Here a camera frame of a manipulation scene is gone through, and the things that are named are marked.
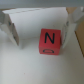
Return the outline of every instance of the block front face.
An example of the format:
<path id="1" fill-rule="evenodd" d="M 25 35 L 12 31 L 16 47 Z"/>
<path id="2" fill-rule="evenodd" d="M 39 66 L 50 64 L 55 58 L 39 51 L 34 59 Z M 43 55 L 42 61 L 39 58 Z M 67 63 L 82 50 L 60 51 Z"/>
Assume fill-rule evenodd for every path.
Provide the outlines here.
<path id="1" fill-rule="evenodd" d="M 39 41 L 41 54 L 58 55 L 60 50 L 60 30 L 42 29 Z"/>

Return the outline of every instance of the red block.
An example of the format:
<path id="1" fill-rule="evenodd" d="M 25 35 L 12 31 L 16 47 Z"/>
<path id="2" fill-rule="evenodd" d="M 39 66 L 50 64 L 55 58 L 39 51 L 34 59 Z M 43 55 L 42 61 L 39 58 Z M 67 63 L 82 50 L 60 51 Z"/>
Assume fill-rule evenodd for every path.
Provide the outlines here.
<path id="1" fill-rule="evenodd" d="M 41 29 L 39 52 L 40 54 L 58 55 L 60 51 L 61 30 Z"/>

